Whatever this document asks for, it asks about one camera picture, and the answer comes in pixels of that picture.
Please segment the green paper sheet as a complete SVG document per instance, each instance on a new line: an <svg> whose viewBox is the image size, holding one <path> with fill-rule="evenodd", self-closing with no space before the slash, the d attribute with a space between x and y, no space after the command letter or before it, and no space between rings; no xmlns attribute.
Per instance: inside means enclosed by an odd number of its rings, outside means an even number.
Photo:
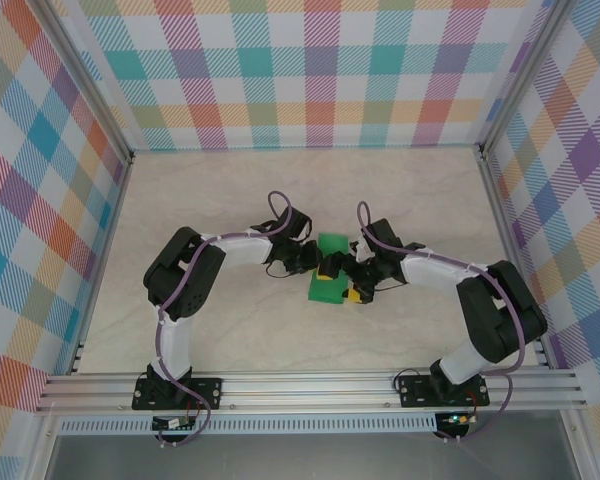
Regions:
<svg viewBox="0 0 600 480"><path fill-rule="evenodd" d="M317 245L324 256L340 252L347 254L349 240L346 235L321 232ZM318 269L312 271L308 290L308 299L314 302L338 304L344 303L343 292L348 288L348 277L340 270L335 279L323 280L318 278Z"/></svg>

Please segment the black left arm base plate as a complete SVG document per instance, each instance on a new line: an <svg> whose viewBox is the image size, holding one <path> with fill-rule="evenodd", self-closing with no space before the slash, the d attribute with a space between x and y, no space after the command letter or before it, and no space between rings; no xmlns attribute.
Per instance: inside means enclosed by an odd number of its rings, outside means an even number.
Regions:
<svg viewBox="0 0 600 480"><path fill-rule="evenodd" d="M181 383L203 398L211 410L220 406L222 395L221 378L185 378ZM136 383L132 394L131 409L136 411L169 411L196 409L203 403L196 397L183 391L171 381L157 377L142 376Z"/></svg>

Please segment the aluminium side rail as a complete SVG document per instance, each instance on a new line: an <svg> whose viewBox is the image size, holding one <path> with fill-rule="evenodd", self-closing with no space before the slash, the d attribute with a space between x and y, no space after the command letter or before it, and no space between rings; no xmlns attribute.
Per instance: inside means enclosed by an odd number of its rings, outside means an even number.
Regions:
<svg viewBox="0 0 600 480"><path fill-rule="evenodd" d="M88 336L90 324L93 318L93 314L95 311L97 298L99 291L101 289L101 285L103 282L107 261L109 258L109 254L111 251L111 247L113 244L113 240L115 237L116 227L119 221L119 217L121 214L122 206L124 204L125 195L128 189L128 185L132 176L132 171L134 167L134 163L136 160L136 155L133 155L127 165L124 168L122 181L120 185L120 189L118 192L118 196L116 198L116 202L114 204L114 209L110 215L106 236L104 237L103 249L101 251L101 255L98 257L98 261L96 263L96 268L94 270L94 277L90 284L89 288L89 296L87 297L87 302L84 306L84 309L80 316L78 317L78 321L76 326L73 329L71 341L69 343L67 356L65 360L61 364L59 369L59 373L61 375L71 375L74 372L74 365L79 361L78 351L84 347L86 343L86 339Z"/></svg>
<svg viewBox="0 0 600 480"><path fill-rule="evenodd" d="M517 250L517 244L515 241L516 239L510 225L508 224L504 203L500 197L500 192L498 190L498 186L494 179L494 175L491 171L487 157L482 152L479 145L474 145L474 154L478 165L478 170L480 172L486 190L486 194L491 206L491 210L495 218L497 230L504 248L506 258L516 266L516 268L522 275L523 280L525 280L524 268L521 262L521 256ZM532 342L532 346L535 352L533 354L533 357L537 361L539 366L550 369L552 368L550 363L551 358L550 356L547 356L547 354L550 352L548 352L547 347L545 347L543 342L544 340L545 336L541 336L538 340Z"/></svg>

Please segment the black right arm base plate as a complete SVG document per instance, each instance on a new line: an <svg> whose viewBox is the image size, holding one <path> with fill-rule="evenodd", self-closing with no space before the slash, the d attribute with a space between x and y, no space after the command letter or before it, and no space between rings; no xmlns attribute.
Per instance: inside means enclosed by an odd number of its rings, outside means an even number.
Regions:
<svg viewBox="0 0 600 480"><path fill-rule="evenodd" d="M431 375L402 375L397 380L400 403L410 407L484 407L490 405L486 381L475 375L460 385L436 383Z"/></svg>

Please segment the aluminium corner post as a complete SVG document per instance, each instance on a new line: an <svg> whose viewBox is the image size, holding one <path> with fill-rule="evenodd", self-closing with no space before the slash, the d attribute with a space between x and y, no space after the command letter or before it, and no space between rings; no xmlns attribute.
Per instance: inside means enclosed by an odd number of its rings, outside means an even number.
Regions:
<svg viewBox="0 0 600 480"><path fill-rule="evenodd" d="M474 152L479 164L486 162L495 144L504 134L578 0L547 2L548 4L544 5L545 1L542 1L536 18L516 51L516 57L507 72L501 92L494 100L475 144Z"/></svg>
<svg viewBox="0 0 600 480"><path fill-rule="evenodd" d="M121 155L127 165L132 165L135 154L126 141L122 130L119 128L93 76L90 74L79 50L75 47L70 35L67 33L51 1L26 0L26 3L48 35L65 68L79 91L84 95L94 117L100 123L114 149Z"/></svg>

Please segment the grey metal shelf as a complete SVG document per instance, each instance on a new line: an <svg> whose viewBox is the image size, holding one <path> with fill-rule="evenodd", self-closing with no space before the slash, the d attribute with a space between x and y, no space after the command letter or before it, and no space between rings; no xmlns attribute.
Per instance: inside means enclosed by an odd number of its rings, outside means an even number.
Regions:
<svg viewBox="0 0 600 480"><path fill-rule="evenodd" d="M581 480L566 449L494 438L206 436L178 449L149 437L63 436L45 480Z"/></svg>

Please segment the long aluminium mounting rail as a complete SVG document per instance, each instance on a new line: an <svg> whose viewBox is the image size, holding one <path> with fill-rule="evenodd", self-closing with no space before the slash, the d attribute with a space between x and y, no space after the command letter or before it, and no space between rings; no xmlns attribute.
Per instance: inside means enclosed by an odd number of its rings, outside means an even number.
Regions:
<svg viewBox="0 0 600 480"><path fill-rule="evenodd" d="M213 372L220 378L212 389L223 414L376 413L401 410L402 395L394 390L390 371ZM511 375L511 411L553 411L587 406L574 372L523 367ZM158 402L138 389L138 375L84 374L47 380L36 407L39 415L131 414L132 406Z"/></svg>

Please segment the small black circuit board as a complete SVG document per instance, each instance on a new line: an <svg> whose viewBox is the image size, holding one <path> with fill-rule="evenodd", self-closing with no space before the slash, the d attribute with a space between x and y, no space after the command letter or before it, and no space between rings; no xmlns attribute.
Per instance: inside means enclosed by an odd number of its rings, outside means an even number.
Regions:
<svg viewBox="0 0 600 480"><path fill-rule="evenodd" d="M196 426L196 420L189 417L159 417L152 418L151 428L154 431L191 431Z"/></svg>

